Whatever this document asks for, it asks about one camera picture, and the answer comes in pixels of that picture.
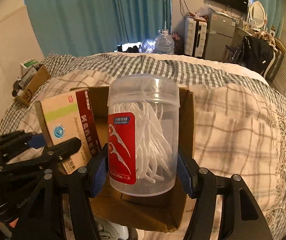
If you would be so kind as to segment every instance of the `product box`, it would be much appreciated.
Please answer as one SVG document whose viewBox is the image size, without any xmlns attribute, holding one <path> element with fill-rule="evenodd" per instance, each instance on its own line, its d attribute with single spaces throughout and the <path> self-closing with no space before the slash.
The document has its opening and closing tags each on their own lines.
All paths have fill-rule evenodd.
<svg viewBox="0 0 286 240">
<path fill-rule="evenodd" d="M 49 78 L 51 78 L 51 75 L 46 70 L 45 66 L 42 65 L 34 77 L 31 79 L 29 84 L 26 86 L 23 93 L 19 96 L 16 96 L 16 98 L 24 105 L 29 106 L 32 96 Z"/>
<path fill-rule="evenodd" d="M 99 141 L 107 143 L 108 87 L 89 87 Z M 192 157 L 194 148 L 194 97 L 192 92 L 180 88 L 179 145 L 184 153 Z M 150 231 L 171 232 L 180 227 L 187 194 L 179 179 L 165 194 L 152 197 L 129 196 L 111 187 L 107 177 L 103 190 L 90 199 L 96 217 L 120 225 Z"/>
<path fill-rule="evenodd" d="M 29 59 L 27 61 L 24 61 L 20 64 L 20 67 L 21 67 L 21 77 L 23 77 L 25 75 L 25 73 L 27 73 L 31 67 L 35 67 L 35 69 L 37 70 L 38 69 L 38 66 L 39 66 L 39 62 L 35 59 Z"/>
<path fill-rule="evenodd" d="M 101 151 L 87 88 L 37 101 L 35 109 L 48 146 L 73 137 L 82 141 L 80 150 L 62 162 L 67 174 L 86 166 Z"/>
</svg>

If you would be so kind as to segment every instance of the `plastic bottle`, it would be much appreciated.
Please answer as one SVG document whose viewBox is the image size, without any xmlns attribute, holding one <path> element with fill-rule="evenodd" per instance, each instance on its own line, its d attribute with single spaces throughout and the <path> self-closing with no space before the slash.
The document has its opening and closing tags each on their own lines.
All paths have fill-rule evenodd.
<svg viewBox="0 0 286 240">
<path fill-rule="evenodd" d="M 159 31 L 160 35 L 155 39 L 154 53 L 157 54 L 174 54 L 174 40 L 168 34 L 168 30 Z"/>
<path fill-rule="evenodd" d="M 179 88 L 156 75 L 116 79 L 108 94 L 109 181 L 119 192 L 155 196 L 175 184 Z"/>
</svg>

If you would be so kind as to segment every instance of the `bed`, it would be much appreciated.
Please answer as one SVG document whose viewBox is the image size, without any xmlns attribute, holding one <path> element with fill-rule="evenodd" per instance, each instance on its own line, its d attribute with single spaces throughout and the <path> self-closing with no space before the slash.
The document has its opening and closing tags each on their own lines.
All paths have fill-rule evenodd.
<svg viewBox="0 0 286 240">
<path fill-rule="evenodd" d="M 89 57 L 50 54 L 43 63 L 52 78 L 37 91 L 29 108 L 12 103 L 0 124 L 0 135 L 18 129 L 41 133 L 34 101 L 72 87 L 105 86 L 115 78 L 136 73 L 170 78 L 196 95 L 194 159 L 216 175 L 241 174 L 258 201 L 273 238 L 284 237 L 286 98 L 269 87 L 258 73 L 234 64 L 158 54 L 105 53 Z M 215 149 L 217 145 L 225 150 Z M 40 153 L 30 149 L 12 162 Z M 145 232 L 144 239 L 182 239 L 194 204 L 195 201 L 188 199 L 179 230 L 166 234 Z M 220 205 L 218 197 L 211 239 L 217 239 Z"/>
</svg>

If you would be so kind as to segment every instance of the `blue gripper pad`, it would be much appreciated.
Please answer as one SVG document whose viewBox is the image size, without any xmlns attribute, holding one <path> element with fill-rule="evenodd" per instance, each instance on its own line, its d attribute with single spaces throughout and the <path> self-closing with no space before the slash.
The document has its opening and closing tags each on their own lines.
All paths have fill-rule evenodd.
<svg viewBox="0 0 286 240">
<path fill-rule="evenodd" d="M 46 142 L 44 140 L 43 134 L 40 133 L 40 134 L 33 135 L 31 140 L 28 142 L 28 145 L 34 149 L 38 149 L 38 148 L 46 146 Z"/>
<path fill-rule="evenodd" d="M 93 197 L 96 197 L 98 193 L 102 191 L 105 179 L 107 177 L 108 168 L 107 168 L 107 144 L 103 147 L 100 154 L 96 157 L 98 166 L 93 175 L 93 184 L 91 194 Z"/>
<path fill-rule="evenodd" d="M 190 198 L 195 198 L 197 187 L 198 166 L 194 159 L 185 157 L 179 150 L 177 175 L 186 194 Z"/>
</svg>

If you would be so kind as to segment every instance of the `silver refrigerator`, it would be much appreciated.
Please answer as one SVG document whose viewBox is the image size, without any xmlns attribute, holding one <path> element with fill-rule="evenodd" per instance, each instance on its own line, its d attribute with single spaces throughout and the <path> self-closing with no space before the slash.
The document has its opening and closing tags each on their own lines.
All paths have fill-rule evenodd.
<svg viewBox="0 0 286 240">
<path fill-rule="evenodd" d="M 235 20 L 211 13 L 204 46 L 204 59 L 223 62 L 227 52 L 225 45 L 231 45 L 234 30 Z"/>
</svg>

